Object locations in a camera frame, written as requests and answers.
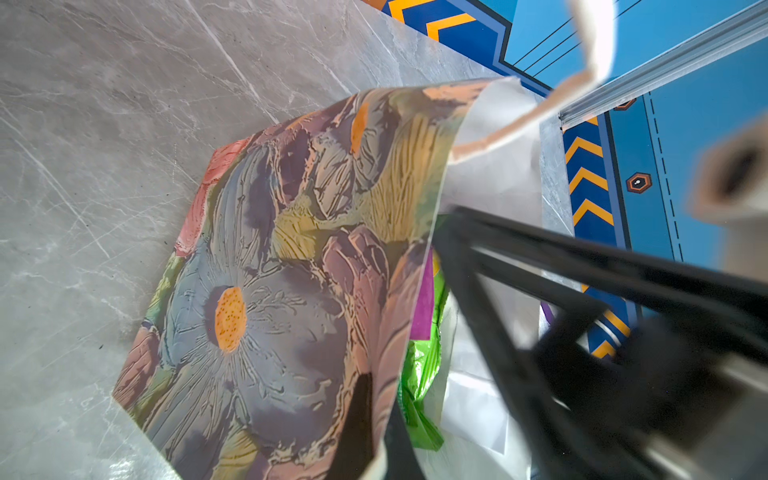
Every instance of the hexagon icon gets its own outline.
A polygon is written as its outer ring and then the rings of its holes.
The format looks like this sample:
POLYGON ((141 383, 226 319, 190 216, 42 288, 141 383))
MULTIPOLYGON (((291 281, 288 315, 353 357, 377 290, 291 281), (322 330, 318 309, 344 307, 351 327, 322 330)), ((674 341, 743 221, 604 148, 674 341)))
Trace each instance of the hexagon icon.
POLYGON ((653 185, 653 182, 650 181, 650 175, 642 174, 640 172, 637 172, 635 175, 632 175, 627 180, 627 190, 629 190, 633 194, 642 194, 643 192, 648 190, 652 185, 653 185))

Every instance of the black hole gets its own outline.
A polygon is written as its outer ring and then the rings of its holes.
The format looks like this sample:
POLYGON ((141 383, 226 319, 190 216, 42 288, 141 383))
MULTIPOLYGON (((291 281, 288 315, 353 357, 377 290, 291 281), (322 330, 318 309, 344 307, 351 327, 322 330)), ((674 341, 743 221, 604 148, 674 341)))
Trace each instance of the black hole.
POLYGON ((741 190, 745 180, 757 166, 759 158, 760 152, 756 148, 750 148, 736 156, 723 182, 723 194, 726 197, 732 197, 741 190))

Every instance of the green plastic wrapper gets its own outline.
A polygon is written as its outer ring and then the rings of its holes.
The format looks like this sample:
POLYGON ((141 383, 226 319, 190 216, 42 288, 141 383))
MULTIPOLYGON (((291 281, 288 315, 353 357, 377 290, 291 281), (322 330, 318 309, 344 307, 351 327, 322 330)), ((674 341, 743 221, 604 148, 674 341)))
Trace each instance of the green plastic wrapper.
POLYGON ((411 443, 418 449, 440 449, 443 437, 432 420, 424 413, 424 396, 440 370, 442 355, 440 352, 440 324, 445 301, 448 299, 448 287, 442 270, 435 261, 436 272, 435 309, 432 313, 432 332, 429 340, 410 340, 406 352, 406 360, 402 368, 397 400, 406 420, 406 428, 411 437, 411 443))

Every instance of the silver metal strip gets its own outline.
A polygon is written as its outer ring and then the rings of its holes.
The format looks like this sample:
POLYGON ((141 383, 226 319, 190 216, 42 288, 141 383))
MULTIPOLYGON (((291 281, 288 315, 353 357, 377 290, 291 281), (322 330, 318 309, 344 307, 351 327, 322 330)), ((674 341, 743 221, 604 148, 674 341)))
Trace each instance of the silver metal strip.
POLYGON ((688 38, 560 112, 563 130, 602 114, 768 36, 768 0, 688 38))

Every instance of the white ribbon handle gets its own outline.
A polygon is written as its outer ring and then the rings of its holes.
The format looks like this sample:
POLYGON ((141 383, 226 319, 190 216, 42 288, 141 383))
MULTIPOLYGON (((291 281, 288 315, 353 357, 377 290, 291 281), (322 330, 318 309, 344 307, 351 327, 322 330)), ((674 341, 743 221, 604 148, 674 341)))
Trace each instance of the white ribbon handle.
POLYGON ((449 163, 469 160, 507 144, 532 124, 558 113, 602 84, 611 73, 616 50, 616 5, 614 0, 567 0, 581 39, 586 68, 566 78, 539 105, 489 136, 451 149, 449 163))

